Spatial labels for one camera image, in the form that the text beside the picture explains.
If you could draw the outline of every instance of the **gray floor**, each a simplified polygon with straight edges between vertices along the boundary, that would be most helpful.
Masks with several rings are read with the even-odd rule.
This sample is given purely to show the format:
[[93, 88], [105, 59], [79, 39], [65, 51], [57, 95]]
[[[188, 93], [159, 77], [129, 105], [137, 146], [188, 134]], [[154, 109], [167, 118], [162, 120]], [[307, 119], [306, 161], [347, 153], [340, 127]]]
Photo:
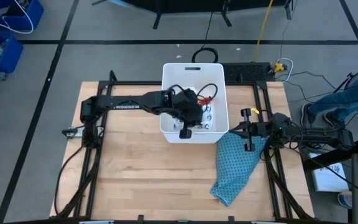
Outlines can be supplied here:
[[[17, 35], [18, 39], [60, 39], [74, 0], [40, 1], [45, 13], [39, 28], [31, 35]], [[358, 1], [346, 2], [358, 26]], [[208, 39], [255, 40], [264, 14], [265, 9], [232, 12], [228, 18], [233, 27], [227, 27], [220, 15], [214, 15]], [[151, 29], [154, 19], [155, 15], [146, 11], [108, 2], [93, 7], [90, 1], [80, 0], [67, 39], [204, 39], [209, 14], [163, 15], [157, 30]], [[285, 11], [280, 7], [273, 8], [264, 39], [280, 40], [287, 22]], [[299, 0], [285, 39], [357, 40], [337, 0]], [[81, 82], [107, 79], [111, 69], [119, 80], [160, 80], [163, 64], [189, 62], [193, 52], [200, 47], [194, 44], [65, 45], [53, 80], [46, 81], [52, 83], [5, 222], [48, 217], [67, 142], [60, 131], [71, 124]], [[219, 52], [219, 62], [254, 59], [254, 45], [212, 47]], [[0, 81], [0, 205], [56, 49], [56, 45], [25, 45], [16, 71], [6, 81]], [[279, 45], [260, 46], [260, 62], [273, 63], [279, 56]], [[293, 59], [294, 72], [308, 70], [322, 74], [336, 86], [349, 72], [358, 71], [358, 45], [284, 45], [283, 57]], [[208, 54], [200, 54], [198, 59], [199, 62], [211, 60]], [[290, 81], [301, 85], [306, 96], [333, 90], [324, 80], [308, 75], [294, 76]], [[301, 98], [298, 87], [286, 84], [285, 90], [288, 101]], [[303, 103], [289, 103], [294, 119], [299, 118]], [[317, 125], [324, 124], [319, 120]], [[348, 128], [358, 139], [358, 115]], [[309, 184], [316, 217], [345, 222], [347, 211], [337, 205], [336, 194], [315, 192], [313, 183], [309, 181]]]

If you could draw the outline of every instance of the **power cord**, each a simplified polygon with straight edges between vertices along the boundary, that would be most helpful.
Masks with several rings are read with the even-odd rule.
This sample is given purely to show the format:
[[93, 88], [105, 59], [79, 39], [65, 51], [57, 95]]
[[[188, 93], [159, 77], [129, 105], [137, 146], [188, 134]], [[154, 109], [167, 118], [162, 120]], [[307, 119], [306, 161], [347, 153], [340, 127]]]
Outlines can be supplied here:
[[286, 60], [286, 61], [289, 61], [289, 62], [291, 63], [291, 68], [290, 68], [290, 71], [288, 72], [288, 76], [287, 76], [287, 78], [283, 81], [283, 82], [287, 82], [287, 81], [290, 79], [291, 74], [292, 74], [293, 61], [292, 61], [291, 59], [289, 59], [289, 58], [279, 58], [279, 59], [277, 60], [277, 63], [280, 63], [281, 60]]
[[254, 62], [258, 61], [259, 44], [260, 44], [260, 41], [262, 40], [262, 37], [264, 36], [265, 25], [266, 25], [267, 18], [269, 16], [269, 12], [270, 12], [270, 10], [272, 8], [272, 4], [273, 4], [273, 0], [270, 0], [270, 3], [268, 4], [268, 8], [267, 8], [267, 11], [266, 11], [264, 22], [262, 23], [262, 27], [260, 28], [258, 42], [256, 43], [256, 51], [255, 51]]
[[293, 7], [291, 19], [288, 21], [288, 23], [287, 23], [287, 25], [285, 26], [284, 31], [283, 31], [282, 42], [281, 42], [281, 46], [280, 46], [280, 58], [283, 57], [284, 35], [285, 35], [285, 32], [287, 31], [288, 26], [290, 25], [291, 21], [293, 20], [293, 16], [294, 16], [294, 14], [295, 14], [295, 9], [296, 9], [296, 6], [297, 6], [297, 5], [298, 5], [298, 0], [296, 0], [295, 6]]
[[[205, 88], [207, 88], [208, 86], [214, 86], [215, 87], [215, 92], [214, 92], [214, 95], [213, 96], [209, 96], [209, 97], [205, 97], [205, 96], [203, 96], [203, 95], [201, 95], [201, 92], [203, 91], [203, 90], [205, 90]], [[172, 91], [173, 92], [173, 94], [175, 95], [176, 94], [176, 92], [175, 92], [175, 87], [178, 87], [181, 91], [185, 91], [185, 89], [183, 89], [183, 87], [182, 86], [180, 86], [180, 85], [178, 85], [178, 84], [174, 84], [174, 85], [172, 85], [172, 86], [170, 86], [167, 90], [168, 91]], [[209, 102], [211, 102], [213, 99], [215, 99], [215, 96], [218, 94], [218, 86], [216, 85], [216, 84], [214, 84], [214, 83], [209, 83], [209, 84], [207, 84], [207, 85], [205, 85], [205, 86], [203, 86], [203, 87], [201, 87], [201, 89], [197, 92], [197, 94], [196, 94], [196, 99], [198, 100], [198, 101], [203, 101], [203, 102], [205, 102], [205, 105], [208, 105], [209, 104]]]
[[[297, 86], [297, 87], [301, 90], [302, 95], [303, 95], [303, 99], [302, 99], [302, 100], [306, 100], [306, 101], [309, 102], [309, 103], [318, 103], [318, 102], [315, 102], [315, 101], [310, 101], [310, 100], [308, 100], [308, 98], [305, 96], [305, 93], [304, 93], [302, 87], [299, 86], [298, 84], [294, 84], [294, 83], [291, 83], [291, 82], [286, 82], [286, 83], [289, 83], [289, 84], [291, 84], [291, 85]], [[348, 103], [357, 103], [357, 102], [358, 102], [358, 100], [350, 101], [350, 102], [318, 103], [318, 104], [337, 104], [337, 103], [348, 104]]]
[[[311, 151], [310, 149], [308, 149], [308, 147], [302, 147], [302, 149], [306, 149], [309, 153], [315, 153], [315, 152], [313, 152], [313, 151]], [[341, 165], [342, 166], [344, 166], [344, 167], [348, 167], [348, 168], [352, 168], [351, 166], [348, 166], [348, 165], [346, 165], [346, 164], [343, 164], [343, 163], [341, 163]]]
[[[321, 77], [326, 81], [326, 83], [328, 83], [328, 85], [330, 85], [333, 89], [336, 89], [336, 87], [331, 82], [329, 82], [324, 75], [317, 75], [317, 74], [311, 73], [309, 71], [303, 71], [303, 72], [293, 73], [293, 74], [291, 74], [291, 76], [302, 75], [302, 74], [307, 74], [307, 75], [311, 75], [311, 76], [314, 76], [314, 77]], [[280, 75], [280, 76], [276, 77], [276, 79], [278, 79], [278, 78], [280, 78], [280, 77], [282, 77], [284, 75], [288, 75], [288, 74]]]
[[355, 113], [355, 114], [353, 115], [353, 117], [345, 124], [345, 127], [346, 127], [348, 124], [350, 124], [350, 122], [353, 120], [354, 117], [356, 117], [356, 115], [358, 115], [358, 112]]
[[293, 138], [294, 138], [295, 136], [292, 136], [292, 137], [291, 137], [289, 147], [290, 147], [290, 149], [295, 150], [295, 149], [298, 149], [299, 146], [302, 144], [302, 141], [303, 141], [303, 132], [302, 132], [301, 128], [299, 127], [299, 125], [295, 124], [293, 121], [291, 121], [291, 124], [294, 125], [294, 126], [296, 126], [296, 127], [298, 128], [298, 130], [299, 130], [299, 133], [301, 134], [301, 139], [299, 140], [298, 144], [297, 144], [295, 147], [291, 147]]
[[215, 56], [215, 59], [214, 59], [214, 62], [213, 63], [217, 63], [218, 60], [219, 60], [219, 57], [218, 57], [218, 51], [215, 50], [214, 48], [212, 47], [204, 47], [205, 44], [206, 44], [206, 40], [208, 39], [208, 33], [209, 33], [209, 28], [211, 27], [211, 21], [212, 21], [212, 16], [213, 16], [213, 12], [211, 12], [211, 17], [209, 17], [209, 23], [208, 23], [208, 28], [206, 29], [206, 34], [205, 34], [205, 40], [204, 40], [204, 44], [203, 46], [197, 50], [196, 52], [194, 52], [193, 56], [191, 57], [191, 62], [192, 63], [196, 63], [196, 57], [197, 55], [202, 52], [202, 51], [209, 51], [209, 52], [212, 52]]
[[327, 170], [331, 171], [333, 174], [335, 174], [336, 176], [338, 176], [341, 180], [345, 181], [346, 183], [348, 183], [349, 185], [351, 185], [352, 187], [354, 187], [355, 189], [358, 190], [358, 186], [354, 185], [352, 182], [346, 180], [345, 178], [343, 178], [341, 175], [337, 174], [335, 171], [333, 171], [331, 168], [329, 168], [328, 166], [324, 166], [322, 164], [320, 164], [319, 162], [317, 162], [315, 159], [311, 158], [309, 155], [307, 155], [307, 153], [304, 153], [303, 148], [300, 148], [300, 152], [293, 150], [294, 152], [298, 153], [299, 155], [304, 155], [307, 159], [310, 159], [312, 162], [314, 162], [315, 164], [326, 168]]
[[23, 9], [23, 7], [17, 2], [17, 0], [13, 0], [18, 6], [19, 8], [22, 10], [22, 12], [24, 13], [24, 15], [28, 18], [29, 22], [30, 22], [30, 25], [31, 25], [31, 31], [28, 31], [28, 32], [21, 32], [21, 31], [18, 31], [18, 30], [14, 30], [12, 29], [9, 24], [5, 21], [5, 17], [6, 16], [2, 16], [2, 19], [3, 21], [5, 22], [6, 26], [5, 25], [2, 25], [0, 24], [1, 27], [3, 28], [6, 28], [6, 29], [9, 29], [10, 31], [13, 31], [13, 32], [16, 32], [18, 34], [31, 34], [33, 31], [34, 31], [34, 25], [29, 17], [29, 15], [25, 12], [25, 10]]
[[[99, 137], [102, 135], [102, 133], [104, 133], [104, 129], [99, 133]], [[81, 146], [63, 163], [62, 168], [60, 168], [59, 174], [57, 175], [57, 182], [56, 182], [56, 187], [55, 187], [55, 197], [53, 200], [53, 209], [55, 210], [56, 215], [59, 214], [58, 206], [57, 206], [57, 195], [58, 195], [58, 191], [59, 191], [60, 177], [62, 176], [63, 170], [67, 166], [68, 162], [70, 160], [72, 160], [83, 148], [84, 147]]]

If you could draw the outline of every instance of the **white paper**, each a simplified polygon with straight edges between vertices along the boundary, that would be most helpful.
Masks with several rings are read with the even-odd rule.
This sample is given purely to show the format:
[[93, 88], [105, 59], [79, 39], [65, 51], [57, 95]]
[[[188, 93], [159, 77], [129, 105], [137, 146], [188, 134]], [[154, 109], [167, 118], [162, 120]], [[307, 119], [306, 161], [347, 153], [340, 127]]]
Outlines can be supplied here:
[[[311, 158], [319, 154], [310, 153]], [[333, 171], [345, 178], [343, 166], [341, 163], [332, 164], [329, 166]], [[340, 179], [337, 175], [333, 174], [327, 168], [316, 169], [313, 171], [314, 186], [316, 191], [322, 192], [345, 192], [349, 190], [347, 183]]]

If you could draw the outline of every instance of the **wooden tabletop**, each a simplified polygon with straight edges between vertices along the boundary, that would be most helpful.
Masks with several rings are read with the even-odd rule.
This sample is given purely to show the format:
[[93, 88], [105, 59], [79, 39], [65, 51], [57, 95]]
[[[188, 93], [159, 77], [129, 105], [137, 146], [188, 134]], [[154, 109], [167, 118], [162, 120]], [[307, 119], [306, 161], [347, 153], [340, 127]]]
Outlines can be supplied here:
[[[97, 92], [98, 82], [82, 83], [73, 126], [81, 125], [81, 102]], [[141, 95], [160, 86], [114, 86], [112, 95]], [[255, 107], [251, 86], [227, 86], [229, 126], [242, 121], [240, 110]], [[282, 83], [268, 83], [273, 113], [290, 115]], [[262, 106], [263, 94], [260, 91]], [[64, 161], [81, 146], [81, 139], [67, 143]], [[209, 190], [216, 180], [217, 144], [169, 144], [159, 129], [158, 116], [141, 110], [110, 111], [106, 125], [92, 219], [136, 220], [273, 220], [266, 166], [260, 161], [248, 184], [230, 207]], [[78, 188], [85, 150], [63, 171], [58, 193], [61, 210]], [[300, 156], [282, 149], [282, 163], [289, 191], [314, 216]], [[281, 216], [282, 195], [277, 188]], [[85, 214], [85, 193], [81, 214]]]

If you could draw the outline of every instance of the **white plastic basket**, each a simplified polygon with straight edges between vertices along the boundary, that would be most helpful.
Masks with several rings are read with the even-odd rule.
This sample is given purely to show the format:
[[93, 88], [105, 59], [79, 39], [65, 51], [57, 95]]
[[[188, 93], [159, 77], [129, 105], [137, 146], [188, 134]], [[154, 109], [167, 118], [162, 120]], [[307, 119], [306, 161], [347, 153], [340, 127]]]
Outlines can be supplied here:
[[[218, 93], [211, 106], [214, 110], [212, 126], [207, 129], [191, 129], [189, 139], [180, 139], [179, 130], [174, 128], [175, 120], [168, 114], [160, 115], [160, 130], [169, 143], [212, 144], [216, 143], [229, 131], [229, 116], [227, 112], [226, 87], [223, 66], [218, 63], [166, 63], [162, 71], [162, 89], [166, 90], [174, 84], [183, 88], [194, 88], [199, 91], [203, 86], [214, 83]], [[213, 96], [214, 86], [209, 86], [201, 93], [203, 96]]]

